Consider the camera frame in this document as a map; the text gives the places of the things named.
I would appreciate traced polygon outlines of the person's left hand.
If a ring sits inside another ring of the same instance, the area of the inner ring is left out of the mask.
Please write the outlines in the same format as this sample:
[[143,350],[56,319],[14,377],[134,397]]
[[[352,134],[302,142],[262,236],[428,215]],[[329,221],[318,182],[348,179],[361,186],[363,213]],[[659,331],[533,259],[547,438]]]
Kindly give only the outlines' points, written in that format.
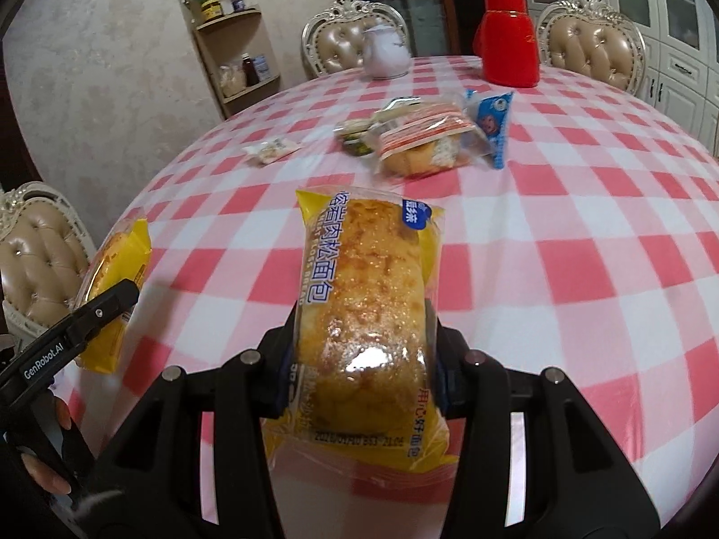
[[68,406],[55,394],[43,393],[29,410],[28,426],[22,455],[28,473],[49,493],[70,494],[62,451],[65,435],[73,427]]

